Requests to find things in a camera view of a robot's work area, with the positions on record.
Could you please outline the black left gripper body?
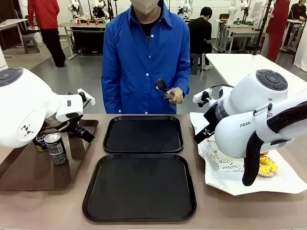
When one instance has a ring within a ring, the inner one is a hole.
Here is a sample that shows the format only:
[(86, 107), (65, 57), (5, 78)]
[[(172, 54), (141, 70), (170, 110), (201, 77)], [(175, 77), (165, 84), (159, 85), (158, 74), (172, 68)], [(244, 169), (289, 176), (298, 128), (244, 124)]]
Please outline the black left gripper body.
[(80, 138), (80, 135), (76, 133), (76, 127), (79, 126), (81, 118), (75, 117), (67, 121), (63, 127), (62, 132), (67, 133), (69, 138)]

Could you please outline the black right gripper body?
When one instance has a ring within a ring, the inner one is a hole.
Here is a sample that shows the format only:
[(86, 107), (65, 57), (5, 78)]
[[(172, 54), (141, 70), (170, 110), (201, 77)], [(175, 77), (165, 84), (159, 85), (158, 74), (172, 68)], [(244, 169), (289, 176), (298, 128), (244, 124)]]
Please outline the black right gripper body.
[(206, 129), (208, 129), (209, 131), (215, 131), (215, 128), (219, 123), (219, 120), (215, 114), (216, 107), (217, 105), (213, 104), (208, 108), (207, 112), (204, 114), (204, 117), (209, 122), (209, 124), (206, 126)]

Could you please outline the person's left hand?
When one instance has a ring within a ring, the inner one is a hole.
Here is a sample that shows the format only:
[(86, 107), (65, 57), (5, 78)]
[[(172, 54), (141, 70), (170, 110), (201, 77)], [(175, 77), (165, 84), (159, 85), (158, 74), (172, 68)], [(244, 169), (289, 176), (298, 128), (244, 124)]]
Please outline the person's left hand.
[(169, 99), (171, 104), (181, 104), (184, 100), (183, 91), (181, 88), (176, 87), (170, 90), (172, 98)]

